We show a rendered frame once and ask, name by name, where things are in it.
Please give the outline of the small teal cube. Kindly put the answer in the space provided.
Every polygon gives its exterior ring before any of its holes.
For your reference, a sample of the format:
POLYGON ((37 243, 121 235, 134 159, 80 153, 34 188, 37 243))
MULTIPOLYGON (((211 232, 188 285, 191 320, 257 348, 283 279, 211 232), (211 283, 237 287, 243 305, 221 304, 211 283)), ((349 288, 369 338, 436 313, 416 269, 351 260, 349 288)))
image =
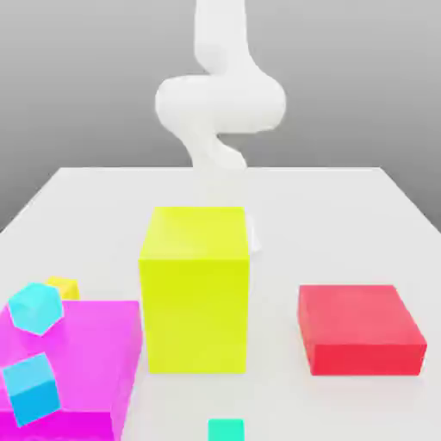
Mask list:
POLYGON ((245 441, 245 423, 242 419, 210 419, 208 441, 245 441))

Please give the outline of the small yellow cube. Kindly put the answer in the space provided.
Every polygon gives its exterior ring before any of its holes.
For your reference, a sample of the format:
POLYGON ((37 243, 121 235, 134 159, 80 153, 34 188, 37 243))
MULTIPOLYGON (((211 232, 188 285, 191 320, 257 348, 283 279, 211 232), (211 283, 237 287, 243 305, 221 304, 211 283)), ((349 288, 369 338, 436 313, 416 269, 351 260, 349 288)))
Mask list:
POLYGON ((80 294, 78 290, 78 282, 61 276, 50 276, 45 284, 56 288, 59 296, 63 301, 79 301, 80 294))

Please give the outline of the large yellow box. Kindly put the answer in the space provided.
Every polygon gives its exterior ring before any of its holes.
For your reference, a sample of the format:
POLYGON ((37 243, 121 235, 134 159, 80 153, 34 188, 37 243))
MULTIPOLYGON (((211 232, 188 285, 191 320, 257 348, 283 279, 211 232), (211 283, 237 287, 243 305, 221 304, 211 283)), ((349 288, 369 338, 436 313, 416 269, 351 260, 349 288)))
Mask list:
POLYGON ((139 269, 150 372, 245 372, 250 254, 242 207, 156 207, 139 269))

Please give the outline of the large magenta box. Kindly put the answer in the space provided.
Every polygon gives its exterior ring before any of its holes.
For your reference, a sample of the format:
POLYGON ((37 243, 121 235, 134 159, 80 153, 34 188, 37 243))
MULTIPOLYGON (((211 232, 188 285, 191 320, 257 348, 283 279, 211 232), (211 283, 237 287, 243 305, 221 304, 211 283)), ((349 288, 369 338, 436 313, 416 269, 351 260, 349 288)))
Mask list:
POLYGON ((121 441, 142 347, 137 301, 64 301, 43 336, 17 329, 0 311, 0 441, 121 441), (20 427, 3 368, 44 353, 61 408, 20 427))

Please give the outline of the large red box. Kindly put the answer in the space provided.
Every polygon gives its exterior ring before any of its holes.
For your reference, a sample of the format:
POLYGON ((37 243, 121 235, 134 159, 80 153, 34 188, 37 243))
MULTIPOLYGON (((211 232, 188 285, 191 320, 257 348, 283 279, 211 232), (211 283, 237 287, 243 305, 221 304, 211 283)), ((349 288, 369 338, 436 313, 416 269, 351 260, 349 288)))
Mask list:
POLYGON ((314 376, 417 376, 427 343, 392 285, 301 285, 298 323, 314 376))

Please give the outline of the small blue cube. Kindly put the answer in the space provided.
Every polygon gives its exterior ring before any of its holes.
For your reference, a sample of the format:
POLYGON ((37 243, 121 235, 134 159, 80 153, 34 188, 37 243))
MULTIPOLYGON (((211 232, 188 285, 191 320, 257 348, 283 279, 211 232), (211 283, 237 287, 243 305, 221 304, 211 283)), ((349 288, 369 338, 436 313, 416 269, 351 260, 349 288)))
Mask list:
POLYGON ((18 427, 60 410, 57 383, 45 353, 5 367, 3 379, 18 427))

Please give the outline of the small cyan cube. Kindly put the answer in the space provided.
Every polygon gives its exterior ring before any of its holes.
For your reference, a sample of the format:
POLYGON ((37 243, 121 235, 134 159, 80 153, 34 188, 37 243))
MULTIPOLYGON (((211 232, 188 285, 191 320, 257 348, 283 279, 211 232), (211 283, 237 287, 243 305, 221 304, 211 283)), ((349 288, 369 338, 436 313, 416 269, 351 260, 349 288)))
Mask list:
POLYGON ((22 331, 43 336, 64 317, 57 288, 44 283, 30 283, 8 300, 14 326, 22 331))

